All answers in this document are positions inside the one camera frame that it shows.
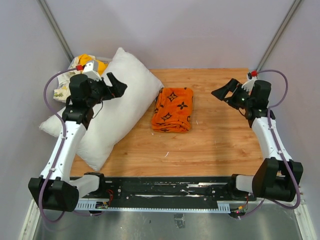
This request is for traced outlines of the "white pillow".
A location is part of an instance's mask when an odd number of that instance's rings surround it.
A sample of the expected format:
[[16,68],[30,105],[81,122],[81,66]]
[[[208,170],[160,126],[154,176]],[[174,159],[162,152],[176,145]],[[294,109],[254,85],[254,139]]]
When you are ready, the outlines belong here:
[[109,72],[125,83],[127,89],[122,97],[93,108],[97,117],[90,121],[76,150],[95,171],[103,167],[115,144],[132,130],[164,86],[141,61],[121,47],[102,76],[105,78]]

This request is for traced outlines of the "orange flower-pattern pillowcase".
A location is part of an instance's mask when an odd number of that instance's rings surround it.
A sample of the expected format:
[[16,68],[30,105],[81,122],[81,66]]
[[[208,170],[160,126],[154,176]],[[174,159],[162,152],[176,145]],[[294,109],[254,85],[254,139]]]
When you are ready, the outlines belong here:
[[164,87],[156,99],[152,130],[162,133],[187,133],[191,129],[194,92],[188,87]]

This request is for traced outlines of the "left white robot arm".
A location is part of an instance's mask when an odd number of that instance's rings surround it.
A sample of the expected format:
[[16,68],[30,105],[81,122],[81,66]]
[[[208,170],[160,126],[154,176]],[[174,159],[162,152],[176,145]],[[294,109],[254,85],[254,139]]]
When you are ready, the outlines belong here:
[[63,113],[57,116],[62,126],[56,145],[40,176],[31,178],[28,183],[42,214],[45,210],[72,212],[82,197],[92,194],[101,198],[107,193],[102,173],[87,172],[76,180],[70,179],[76,151],[94,117],[94,106],[121,98],[128,87],[112,72],[106,76],[110,85],[87,73],[76,74],[70,79],[70,96]]

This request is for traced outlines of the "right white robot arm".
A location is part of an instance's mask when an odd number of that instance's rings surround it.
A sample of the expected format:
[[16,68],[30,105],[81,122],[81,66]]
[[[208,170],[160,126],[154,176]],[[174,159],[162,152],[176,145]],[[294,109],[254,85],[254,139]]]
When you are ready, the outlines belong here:
[[263,162],[255,175],[233,174],[226,188],[232,200],[244,193],[256,198],[291,202],[297,194],[303,166],[293,161],[283,145],[276,126],[276,118],[267,109],[272,85],[268,81],[251,79],[245,84],[232,78],[226,85],[212,91],[212,95],[236,110],[244,110],[244,117],[256,135]]

